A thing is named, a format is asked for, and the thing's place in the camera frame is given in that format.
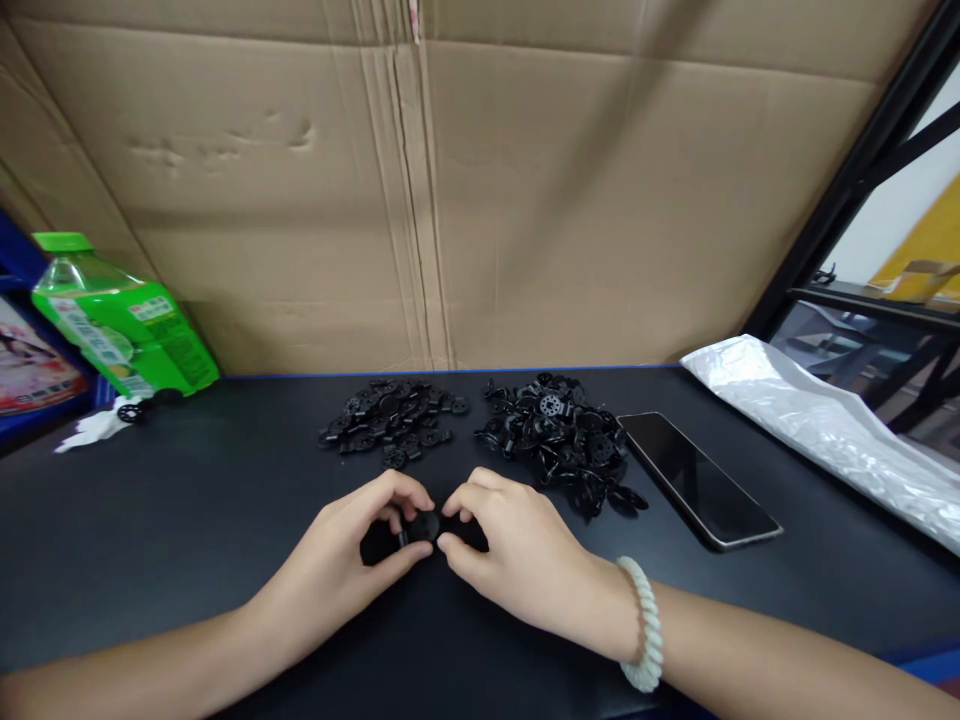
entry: pile of black plastic parts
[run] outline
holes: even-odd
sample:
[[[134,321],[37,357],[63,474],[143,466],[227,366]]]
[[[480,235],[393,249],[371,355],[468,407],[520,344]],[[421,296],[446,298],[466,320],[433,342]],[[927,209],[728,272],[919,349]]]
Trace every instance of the pile of black plastic parts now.
[[[443,388],[411,378],[375,378],[348,398],[343,414],[320,431],[320,447],[342,455],[383,449],[383,468],[401,469],[425,450],[453,440],[437,427],[441,413],[465,415],[470,404]]]
[[[474,436],[505,458],[533,458],[540,484],[562,489],[587,520],[605,502],[635,517],[647,501],[621,485],[627,473],[627,435],[606,410],[587,404],[579,380],[540,373],[521,388],[497,387],[491,378],[483,393],[493,417]]]

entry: yellow box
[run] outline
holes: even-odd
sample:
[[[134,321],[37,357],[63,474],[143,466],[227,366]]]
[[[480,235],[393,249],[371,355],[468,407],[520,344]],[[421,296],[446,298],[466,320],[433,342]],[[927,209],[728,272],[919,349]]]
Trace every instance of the yellow box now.
[[[912,260],[900,276],[884,290],[887,300],[919,303],[928,302],[954,275],[960,274],[960,263],[936,260]]]

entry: plastic bag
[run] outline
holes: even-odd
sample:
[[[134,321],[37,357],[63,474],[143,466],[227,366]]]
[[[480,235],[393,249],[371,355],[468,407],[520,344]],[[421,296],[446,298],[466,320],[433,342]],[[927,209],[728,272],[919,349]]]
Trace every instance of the plastic bag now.
[[[960,476],[897,438],[857,395],[750,335],[680,362],[721,400],[960,555]]]

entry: finger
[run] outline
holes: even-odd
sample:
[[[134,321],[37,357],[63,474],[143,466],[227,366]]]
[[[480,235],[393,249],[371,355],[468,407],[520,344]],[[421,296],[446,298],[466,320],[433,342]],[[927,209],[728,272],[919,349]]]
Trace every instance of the finger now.
[[[487,553],[477,552],[451,533],[437,538],[437,547],[447,556],[450,569],[479,590],[490,568]]]
[[[410,572],[410,568],[425,557],[430,557],[432,552],[433,545],[421,540],[411,543],[404,548],[400,548],[390,557],[380,561],[371,568],[367,568],[372,597],[376,597],[393,585],[397,580]]]
[[[403,529],[400,525],[400,511],[392,505],[380,508],[380,512],[377,513],[377,520],[386,520],[390,523],[390,532],[394,535],[399,535],[400,530]]]
[[[403,510],[403,516],[407,519],[407,522],[413,522],[414,518],[417,517],[417,508],[410,502],[410,498],[394,496],[394,502],[400,504]]]
[[[476,515],[491,492],[495,491],[479,485],[464,483],[453,491],[453,495],[444,503],[442,512],[447,517],[453,517],[456,513],[466,509],[471,514]]]
[[[498,475],[493,470],[486,468],[474,468],[467,478],[468,483],[485,487],[488,490],[503,490],[513,484],[513,480],[508,480],[503,475]]]
[[[398,502],[401,506],[409,502],[417,510],[434,508],[434,502],[423,485],[409,475],[387,470],[355,493],[351,505],[357,513],[358,526],[369,525],[380,509],[391,501]]]

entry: hand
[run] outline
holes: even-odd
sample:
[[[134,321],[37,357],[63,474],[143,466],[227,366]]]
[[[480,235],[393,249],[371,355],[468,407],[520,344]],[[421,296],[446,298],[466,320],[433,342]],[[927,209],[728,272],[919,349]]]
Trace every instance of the hand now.
[[[410,521],[433,510],[426,489],[413,478],[387,470],[346,497],[324,507],[276,575],[241,612],[266,623],[289,662],[303,658],[356,616],[380,593],[433,552],[415,542],[378,565],[360,558],[360,541],[374,520],[400,532],[400,513]]]
[[[477,468],[443,506],[447,517],[476,517],[490,551],[444,533],[450,568],[524,622],[612,660],[643,654],[640,606],[632,581],[587,552],[553,503],[528,485]]]

